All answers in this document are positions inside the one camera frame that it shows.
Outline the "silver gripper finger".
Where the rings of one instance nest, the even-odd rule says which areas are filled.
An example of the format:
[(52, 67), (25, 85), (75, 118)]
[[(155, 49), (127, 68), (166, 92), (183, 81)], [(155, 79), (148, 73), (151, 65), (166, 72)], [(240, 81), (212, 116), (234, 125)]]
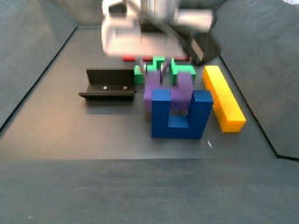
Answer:
[(142, 70), (144, 77), (147, 76), (147, 66), (148, 66), (147, 62), (142, 60), (140, 70)]

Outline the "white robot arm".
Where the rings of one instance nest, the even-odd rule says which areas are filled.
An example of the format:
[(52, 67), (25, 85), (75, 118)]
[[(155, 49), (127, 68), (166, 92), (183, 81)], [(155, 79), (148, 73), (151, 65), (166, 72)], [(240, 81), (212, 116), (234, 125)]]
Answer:
[(211, 10), (182, 10), (180, 0), (103, 0), (102, 46), (110, 57), (190, 58), (203, 65), (219, 54)]

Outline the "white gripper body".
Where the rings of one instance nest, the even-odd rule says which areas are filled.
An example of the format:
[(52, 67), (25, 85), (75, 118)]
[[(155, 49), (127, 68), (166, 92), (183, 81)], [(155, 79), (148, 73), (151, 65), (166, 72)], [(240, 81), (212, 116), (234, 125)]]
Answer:
[(108, 56), (183, 58), (187, 54), (179, 42), (162, 33), (142, 33), (134, 16), (106, 16), (102, 23), (102, 45)]

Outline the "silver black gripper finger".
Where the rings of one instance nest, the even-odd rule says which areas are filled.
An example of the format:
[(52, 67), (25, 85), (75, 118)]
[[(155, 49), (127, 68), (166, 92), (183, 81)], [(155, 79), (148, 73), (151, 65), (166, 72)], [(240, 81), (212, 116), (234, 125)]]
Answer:
[(160, 81), (164, 80), (166, 74), (170, 72), (172, 61), (167, 59), (160, 66)]

